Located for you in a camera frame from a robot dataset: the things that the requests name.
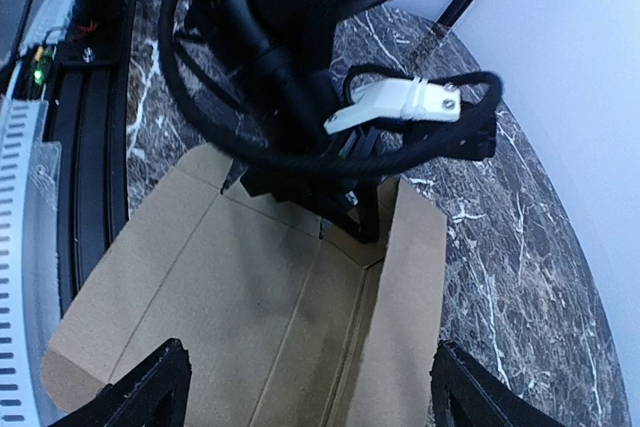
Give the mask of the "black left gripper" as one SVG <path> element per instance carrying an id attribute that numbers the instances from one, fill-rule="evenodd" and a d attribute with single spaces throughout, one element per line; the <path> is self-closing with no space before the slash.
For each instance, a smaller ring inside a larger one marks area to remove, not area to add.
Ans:
<path id="1" fill-rule="evenodd" d="M 309 75 L 272 74 L 256 83 L 249 96 L 258 125 L 269 146 L 287 154 L 307 154 L 317 159 L 331 154 L 331 140 L 323 123 L 345 106 L 326 71 Z M 240 182 L 252 197 L 269 195 L 321 216 L 359 242 L 380 237 L 378 177 L 346 178 L 329 174 L 303 175 L 249 167 Z"/>

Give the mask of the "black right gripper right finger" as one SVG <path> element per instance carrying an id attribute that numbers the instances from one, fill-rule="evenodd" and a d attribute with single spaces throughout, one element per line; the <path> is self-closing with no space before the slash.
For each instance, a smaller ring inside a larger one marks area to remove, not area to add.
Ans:
<path id="1" fill-rule="evenodd" d="M 437 426 L 558 426 L 515 395 L 454 341 L 438 343 L 431 370 Z"/>

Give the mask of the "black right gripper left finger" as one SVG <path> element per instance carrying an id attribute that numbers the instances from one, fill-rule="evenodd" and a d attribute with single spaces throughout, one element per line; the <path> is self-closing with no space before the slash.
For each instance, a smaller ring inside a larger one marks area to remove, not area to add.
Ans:
<path id="1" fill-rule="evenodd" d="M 189 352 L 177 338 L 114 383 L 53 349 L 44 355 L 44 387 L 67 413 L 57 426 L 182 426 L 191 376 Z"/>

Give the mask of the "brown cardboard box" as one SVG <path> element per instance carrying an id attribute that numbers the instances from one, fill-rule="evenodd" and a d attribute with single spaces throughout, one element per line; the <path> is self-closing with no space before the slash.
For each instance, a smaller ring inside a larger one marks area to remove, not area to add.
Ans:
<path id="1" fill-rule="evenodd" d="M 405 181 L 379 190 L 363 245 L 287 203 L 222 184 L 185 153 L 90 274 L 41 363 L 73 411 L 179 339 L 190 426 L 423 426 L 443 304 L 446 216 Z"/>

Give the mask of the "left green circuit board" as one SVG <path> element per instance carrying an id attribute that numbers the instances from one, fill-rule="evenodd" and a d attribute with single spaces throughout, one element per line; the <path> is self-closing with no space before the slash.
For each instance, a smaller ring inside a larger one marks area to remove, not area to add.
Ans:
<path id="1" fill-rule="evenodd" d="M 45 35 L 32 58 L 27 87 L 28 99 L 38 99 L 43 96 L 56 52 L 56 46 L 48 40 L 50 35 L 50 32 Z"/>

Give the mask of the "black curved front rail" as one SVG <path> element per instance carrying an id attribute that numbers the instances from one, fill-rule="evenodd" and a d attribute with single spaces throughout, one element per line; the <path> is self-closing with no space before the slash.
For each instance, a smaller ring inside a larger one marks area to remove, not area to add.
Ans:
<path id="1" fill-rule="evenodd" d="M 57 259 L 67 310 L 128 220 L 126 112 L 137 0 L 109 40 L 58 44 L 45 137 L 60 147 Z"/>

